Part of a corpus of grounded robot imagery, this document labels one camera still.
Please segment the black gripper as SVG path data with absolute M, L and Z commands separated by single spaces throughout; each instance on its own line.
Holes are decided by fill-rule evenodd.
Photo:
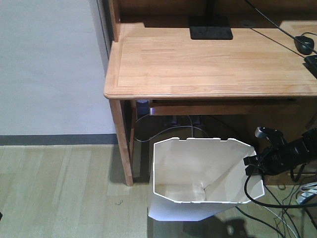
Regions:
M 293 141 L 276 150 L 270 151 L 261 161 L 260 172 L 263 175 L 278 175 L 287 170 L 296 168 L 298 165 L 310 160 L 310 149 L 303 141 Z M 259 168 L 255 166 L 258 162 L 257 155 L 248 156 L 243 159 L 247 176 L 259 174 Z

